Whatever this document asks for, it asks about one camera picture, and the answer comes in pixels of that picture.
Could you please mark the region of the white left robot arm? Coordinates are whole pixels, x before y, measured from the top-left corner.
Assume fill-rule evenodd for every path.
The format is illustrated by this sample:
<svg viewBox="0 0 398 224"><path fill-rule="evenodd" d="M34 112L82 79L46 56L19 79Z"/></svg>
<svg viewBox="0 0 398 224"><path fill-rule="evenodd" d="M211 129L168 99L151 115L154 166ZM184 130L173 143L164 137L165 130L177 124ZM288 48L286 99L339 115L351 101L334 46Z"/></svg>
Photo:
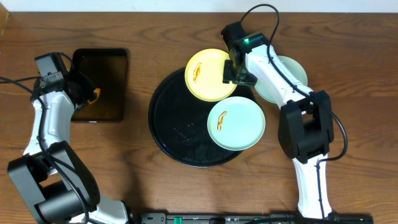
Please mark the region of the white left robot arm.
<svg viewBox="0 0 398 224"><path fill-rule="evenodd" d="M7 173L37 223L133 223L126 204L102 194L71 148L73 114L94 103L100 89L82 73L41 68L30 90L32 135Z"/></svg>

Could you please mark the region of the orange green scrub sponge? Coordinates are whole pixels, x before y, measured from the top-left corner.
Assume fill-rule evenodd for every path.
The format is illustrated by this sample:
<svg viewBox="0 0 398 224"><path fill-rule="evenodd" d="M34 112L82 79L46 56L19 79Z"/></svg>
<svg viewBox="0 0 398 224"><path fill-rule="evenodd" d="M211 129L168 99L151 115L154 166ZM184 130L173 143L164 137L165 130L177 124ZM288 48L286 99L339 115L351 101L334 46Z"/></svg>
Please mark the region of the orange green scrub sponge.
<svg viewBox="0 0 398 224"><path fill-rule="evenodd" d="M93 90L93 92L89 95L88 99L87 99L87 103L93 104L94 102L96 102L98 100L98 98L100 97L100 93L101 93L101 89L100 88L95 88Z"/></svg>

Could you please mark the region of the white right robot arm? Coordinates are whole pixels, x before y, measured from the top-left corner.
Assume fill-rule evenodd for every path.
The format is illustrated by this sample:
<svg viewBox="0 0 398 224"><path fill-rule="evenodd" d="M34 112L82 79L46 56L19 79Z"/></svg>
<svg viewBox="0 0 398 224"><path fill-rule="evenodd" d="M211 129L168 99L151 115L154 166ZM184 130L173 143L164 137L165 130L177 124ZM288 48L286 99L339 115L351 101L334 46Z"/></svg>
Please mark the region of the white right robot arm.
<svg viewBox="0 0 398 224"><path fill-rule="evenodd" d="M325 162L334 140L330 97L324 91L314 92L295 78L264 34L223 31L221 36L229 51L223 81L260 83L280 109L278 140L294 163L298 211L305 218L328 218L331 207Z"/></svg>

